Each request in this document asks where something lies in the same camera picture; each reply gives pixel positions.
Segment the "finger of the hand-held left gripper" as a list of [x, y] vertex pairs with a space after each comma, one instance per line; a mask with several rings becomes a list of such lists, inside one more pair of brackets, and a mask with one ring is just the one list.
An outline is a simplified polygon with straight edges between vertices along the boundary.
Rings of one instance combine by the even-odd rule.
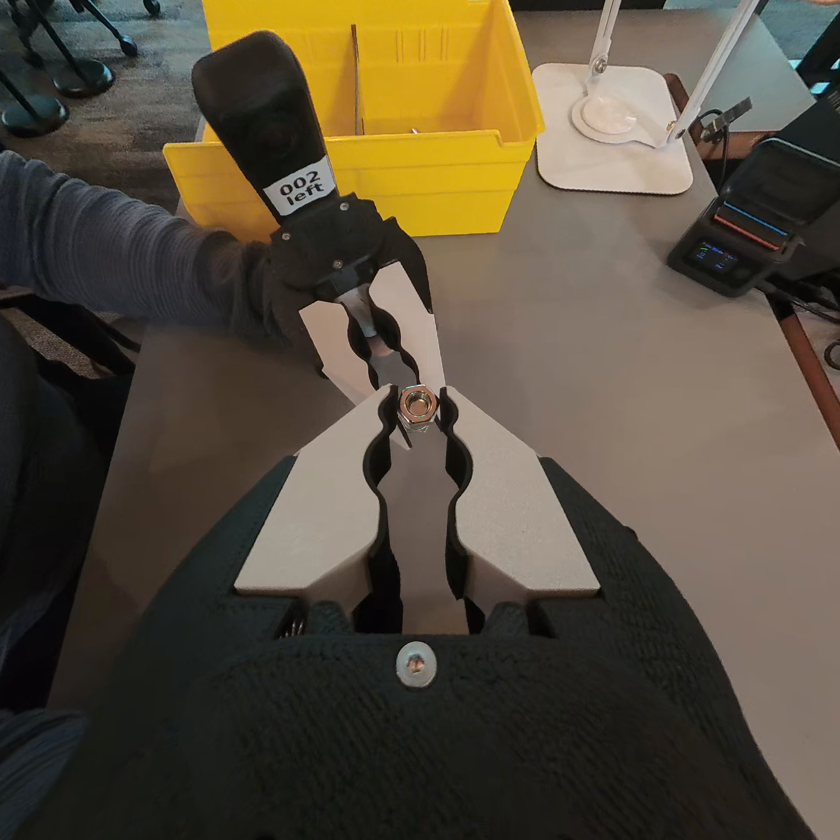
[[300, 311], [322, 373], [354, 406], [360, 405], [383, 385], [400, 390], [414, 384], [414, 372], [399, 352], [388, 345], [385, 325], [362, 327], [341, 302], [315, 301]]
[[358, 324], [363, 337], [358, 355], [362, 357], [362, 351], [367, 352], [358, 393], [370, 394], [378, 388], [371, 381], [375, 378], [371, 362], [374, 350], [399, 354], [415, 372], [417, 383], [433, 393], [439, 394], [445, 388], [435, 317], [400, 262], [380, 269], [372, 282], [358, 289]]

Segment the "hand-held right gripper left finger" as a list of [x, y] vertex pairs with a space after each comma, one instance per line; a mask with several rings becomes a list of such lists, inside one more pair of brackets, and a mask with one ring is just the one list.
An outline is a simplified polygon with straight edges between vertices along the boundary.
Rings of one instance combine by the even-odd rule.
[[371, 470], [378, 448], [390, 468], [395, 399], [394, 385], [381, 387], [299, 450], [238, 573], [238, 594], [352, 611], [372, 592], [384, 502]]

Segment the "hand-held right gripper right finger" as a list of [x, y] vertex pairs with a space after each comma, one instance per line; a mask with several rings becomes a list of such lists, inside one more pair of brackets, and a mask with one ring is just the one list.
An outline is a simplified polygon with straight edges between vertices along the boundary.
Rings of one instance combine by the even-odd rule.
[[441, 390], [438, 414], [455, 485], [445, 549], [455, 599], [488, 616], [502, 603], [598, 595], [537, 453], [453, 386]]

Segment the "steel hex bolt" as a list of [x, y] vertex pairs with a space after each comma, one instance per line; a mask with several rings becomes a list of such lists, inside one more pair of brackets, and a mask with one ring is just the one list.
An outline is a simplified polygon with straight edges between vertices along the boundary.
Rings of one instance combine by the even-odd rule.
[[400, 394], [398, 410], [410, 423], [431, 422], [438, 412], [438, 396], [426, 385], [408, 386]]

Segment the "yellow plastic bin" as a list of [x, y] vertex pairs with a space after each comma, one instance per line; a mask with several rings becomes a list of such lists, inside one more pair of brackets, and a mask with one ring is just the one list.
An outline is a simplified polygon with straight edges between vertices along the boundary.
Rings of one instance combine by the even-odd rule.
[[544, 129], [508, 2], [205, 1], [203, 11], [211, 49], [261, 29], [289, 45], [341, 194], [372, 200], [415, 237], [499, 231]]

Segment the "person's right forearm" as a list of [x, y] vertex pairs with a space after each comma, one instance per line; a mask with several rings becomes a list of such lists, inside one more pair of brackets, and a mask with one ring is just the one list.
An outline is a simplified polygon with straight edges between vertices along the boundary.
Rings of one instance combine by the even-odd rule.
[[1, 712], [1, 838], [37, 810], [76, 751], [88, 717], [74, 710]]

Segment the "person's left forearm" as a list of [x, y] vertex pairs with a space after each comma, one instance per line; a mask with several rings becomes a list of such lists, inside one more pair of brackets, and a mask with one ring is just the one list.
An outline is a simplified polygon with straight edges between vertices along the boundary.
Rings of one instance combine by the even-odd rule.
[[269, 251], [1, 154], [1, 283], [146, 322], [279, 338]]

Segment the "white clipboard stand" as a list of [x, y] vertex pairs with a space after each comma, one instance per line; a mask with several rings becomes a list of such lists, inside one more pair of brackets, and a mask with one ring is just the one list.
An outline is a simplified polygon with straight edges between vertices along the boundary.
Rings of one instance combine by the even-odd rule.
[[676, 196], [693, 183], [690, 130], [758, 1], [741, 1], [687, 104], [678, 112], [664, 76], [609, 58], [620, 1], [605, 1], [586, 66], [542, 64], [532, 79], [545, 128], [537, 166], [566, 191]]

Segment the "grey fabric chair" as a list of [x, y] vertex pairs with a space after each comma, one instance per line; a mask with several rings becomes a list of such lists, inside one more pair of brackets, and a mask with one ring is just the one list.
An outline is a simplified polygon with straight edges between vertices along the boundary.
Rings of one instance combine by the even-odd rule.
[[3, 291], [1, 309], [22, 312], [85, 356], [99, 373], [98, 382], [131, 384], [135, 364], [125, 352], [140, 352], [140, 344], [96, 313], [78, 305], [48, 301], [23, 290]]

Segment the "person's legs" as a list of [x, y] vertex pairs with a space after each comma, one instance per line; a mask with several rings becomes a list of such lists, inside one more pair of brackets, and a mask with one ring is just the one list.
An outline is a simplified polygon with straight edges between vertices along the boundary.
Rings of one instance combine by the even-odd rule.
[[81, 376], [1, 331], [1, 706], [54, 681], [132, 375]]

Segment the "black office chair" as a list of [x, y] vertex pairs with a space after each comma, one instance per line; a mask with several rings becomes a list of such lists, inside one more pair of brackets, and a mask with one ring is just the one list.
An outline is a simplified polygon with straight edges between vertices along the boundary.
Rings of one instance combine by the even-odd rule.
[[[158, 18], [161, 15], [161, 3], [159, 1], [142, 1], [142, 4], [150, 18]], [[139, 48], [134, 40], [120, 32], [95, 2], [71, 1], [71, 5], [78, 14], [89, 14], [105, 27], [110, 35], [115, 38], [124, 55], [134, 58], [139, 54]]]

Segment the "black round stand base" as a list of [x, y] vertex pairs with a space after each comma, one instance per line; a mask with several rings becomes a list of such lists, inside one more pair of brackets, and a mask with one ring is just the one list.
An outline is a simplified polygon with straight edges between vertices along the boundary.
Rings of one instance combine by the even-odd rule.
[[47, 33], [51, 42], [58, 48], [66, 67], [54, 76], [54, 84], [58, 92], [66, 98], [93, 98], [110, 90], [115, 77], [111, 69], [94, 59], [78, 59], [73, 56], [69, 48], [57, 34], [48, 21], [37, 2], [30, 2], [30, 9], [38, 17], [38, 21]]
[[59, 99], [27, 97], [3, 70], [1, 84], [14, 100], [14, 104], [2, 108], [1, 122], [14, 137], [42, 137], [59, 130], [68, 121], [69, 112]]

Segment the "black charging case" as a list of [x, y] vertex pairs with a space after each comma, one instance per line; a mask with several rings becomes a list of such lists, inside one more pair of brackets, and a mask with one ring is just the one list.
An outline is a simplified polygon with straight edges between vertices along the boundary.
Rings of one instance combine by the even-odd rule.
[[838, 162], [769, 138], [668, 253], [675, 272], [726, 298], [773, 277], [838, 268]]

